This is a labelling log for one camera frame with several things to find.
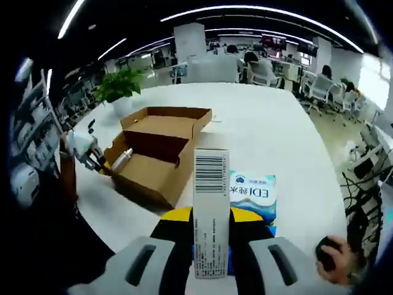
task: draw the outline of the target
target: green leaves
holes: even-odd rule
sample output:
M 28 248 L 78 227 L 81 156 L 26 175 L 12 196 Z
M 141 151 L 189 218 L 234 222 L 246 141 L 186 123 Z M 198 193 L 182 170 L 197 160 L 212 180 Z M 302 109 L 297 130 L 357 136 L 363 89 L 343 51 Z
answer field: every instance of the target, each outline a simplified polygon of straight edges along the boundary
M 117 73 L 107 74 L 102 85 L 94 92 L 94 96 L 101 101 L 113 103 L 121 97 L 130 97 L 133 92 L 141 94 L 141 70 L 123 69 Z

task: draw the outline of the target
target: cardboard box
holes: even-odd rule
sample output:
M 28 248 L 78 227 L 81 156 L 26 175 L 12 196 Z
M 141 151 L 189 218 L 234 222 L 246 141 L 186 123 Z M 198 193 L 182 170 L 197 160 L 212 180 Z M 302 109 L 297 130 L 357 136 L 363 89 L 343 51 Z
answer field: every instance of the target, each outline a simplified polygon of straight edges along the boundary
M 148 107 L 124 118 L 123 132 L 104 151 L 111 166 L 133 149 L 122 171 L 106 172 L 116 189 L 141 205 L 174 208 L 193 169 L 194 142 L 211 117 L 210 109 Z
M 225 277 L 229 251 L 229 151 L 195 149 L 194 159 L 195 277 Z

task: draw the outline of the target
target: white product box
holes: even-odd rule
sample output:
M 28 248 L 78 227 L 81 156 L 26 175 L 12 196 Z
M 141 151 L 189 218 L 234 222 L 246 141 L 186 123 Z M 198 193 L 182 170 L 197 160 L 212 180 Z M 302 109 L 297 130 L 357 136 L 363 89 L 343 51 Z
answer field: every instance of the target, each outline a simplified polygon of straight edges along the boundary
M 228 150 L 195 149 L 193 227 L 196 278 L 220 278 L 227 275 L 229 182 Z

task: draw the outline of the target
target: human hand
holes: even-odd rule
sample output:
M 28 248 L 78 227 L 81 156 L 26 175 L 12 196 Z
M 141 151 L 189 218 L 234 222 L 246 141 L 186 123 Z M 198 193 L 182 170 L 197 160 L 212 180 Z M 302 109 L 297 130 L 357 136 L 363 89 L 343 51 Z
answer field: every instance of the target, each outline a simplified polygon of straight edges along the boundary
M 329 246 L 321 247 L 323 252 L 331 255 L 333 258 L 335 269 L 327 272 L 322 262 L 317 261 L 317 271 L 322 278 L 333 284 L 348 285 L 349 260 L 351 258 L 349 245 L 343 238 L 333 235 L 329 235 L 328 238 L 340 246 L 339 251 Z

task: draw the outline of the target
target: window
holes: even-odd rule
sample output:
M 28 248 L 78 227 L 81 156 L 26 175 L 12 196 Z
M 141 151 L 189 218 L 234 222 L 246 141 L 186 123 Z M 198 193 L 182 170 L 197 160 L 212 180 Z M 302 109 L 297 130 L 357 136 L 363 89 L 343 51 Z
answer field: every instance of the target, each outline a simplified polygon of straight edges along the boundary
M 303 65 L 309 66 L 311 64 L 311 55 L 300 52 L 300 62 Z
M 363 56 L 359 90 L 382 110 L 389 96 L 390 78 L 389 64 L 372 55 Z

